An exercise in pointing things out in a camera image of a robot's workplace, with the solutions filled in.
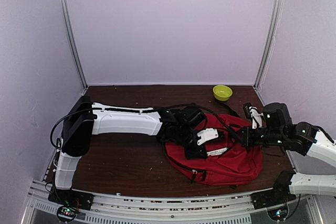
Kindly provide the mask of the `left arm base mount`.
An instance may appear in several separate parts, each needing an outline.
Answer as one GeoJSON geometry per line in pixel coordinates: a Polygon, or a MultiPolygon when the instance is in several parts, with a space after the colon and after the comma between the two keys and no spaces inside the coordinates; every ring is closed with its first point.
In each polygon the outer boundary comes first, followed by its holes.
{"type": "Polygon", "coordinates": [[[59,204],[56,217],[64,223],[74,221],[80,217],[82,210],[90,210],[93,202],[93,194],[75,190],[52,190],[48,200],[59,204]]]}

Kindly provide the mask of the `red backpack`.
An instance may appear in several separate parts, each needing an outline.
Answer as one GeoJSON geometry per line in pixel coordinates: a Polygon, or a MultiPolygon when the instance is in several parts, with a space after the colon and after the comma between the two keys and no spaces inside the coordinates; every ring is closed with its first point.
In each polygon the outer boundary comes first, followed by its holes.
{"type": "Polygon", "coordinates": [[[250,124],[241,119],[227,104],[222,105],[228,114],[205,114],[206,120],[197,128],[197,132],[206,128],[215,128],[224,133],[222,140],[204,143],[206,153],[227,147],[228,150],[218,156],[207,156],[206,159],[187,159],[184,148],[172,141],[163,143],[163,149],[170,164],[184,174],[191,182],[209,186],[238,186],[250,183],[257,178],[263,169],[263,153],[261,147],[245,148],[237,143],[229,129],[235,133],[250,124]]]}

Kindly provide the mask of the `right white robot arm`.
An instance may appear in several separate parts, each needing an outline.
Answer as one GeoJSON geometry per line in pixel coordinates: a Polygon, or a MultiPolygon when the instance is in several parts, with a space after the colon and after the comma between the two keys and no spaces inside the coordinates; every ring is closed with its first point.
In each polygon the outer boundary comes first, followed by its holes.
{"type": "MultiPolygon", "coordinates": [[[[243,147],[277,146],[335,166],[335,140],[320,126],[308,122],[294,124],[286,104],[270,103],[258,112],[246,103],[243,110],[252,122],[235,136],[243,147]]],[[[300,194],[335,196],[335,176],[281,172],[269,192],[269,199],[279,204],[289,195],[300,194]]]]}

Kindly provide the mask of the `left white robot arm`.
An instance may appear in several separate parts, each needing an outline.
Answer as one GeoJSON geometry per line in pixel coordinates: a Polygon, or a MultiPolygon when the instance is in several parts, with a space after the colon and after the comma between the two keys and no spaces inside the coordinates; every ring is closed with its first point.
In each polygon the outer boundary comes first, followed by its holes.
{"type": "Polygon", "coordinates": [[[130,133],[157,136],[184,147],[188,158],[206,158],[196,128],[206,119],[194,104],[154,108],[123,108],[80,98],[70,112],[55,123],[62,124],[60,138],[52,145],[60,154],[54,176],[55,196],[64,205],[76,197],[71,190],[79,160],[88,153],[92,135],[130,133]]]}

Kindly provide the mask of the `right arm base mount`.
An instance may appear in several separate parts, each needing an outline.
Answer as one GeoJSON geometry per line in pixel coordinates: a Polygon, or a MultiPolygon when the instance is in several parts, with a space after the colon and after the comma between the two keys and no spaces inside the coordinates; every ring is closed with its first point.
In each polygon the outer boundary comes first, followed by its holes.
{"type": "Polygon", "coordinates": [[[255,210],[266,208],[267,216],[272,221],[284,221],[289,215],[288,195],[280,189],[253,193],[251,200],[255,210]]]}

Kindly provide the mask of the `teal capped white marker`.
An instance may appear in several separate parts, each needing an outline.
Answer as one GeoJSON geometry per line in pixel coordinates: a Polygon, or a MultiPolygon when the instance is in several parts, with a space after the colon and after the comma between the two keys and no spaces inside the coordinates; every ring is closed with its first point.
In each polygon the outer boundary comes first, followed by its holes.
{"type": "Polygon", "coordinates": [[[207,156],[218,156],[218,155],[222,155],[222,154],[224,154],[227,150],[228,150],[228,148],[225,147],[225,148],[220,148],[220,149],[217,149],[217,150],[209,151],[209,152],[207,152],[207,156]]]}

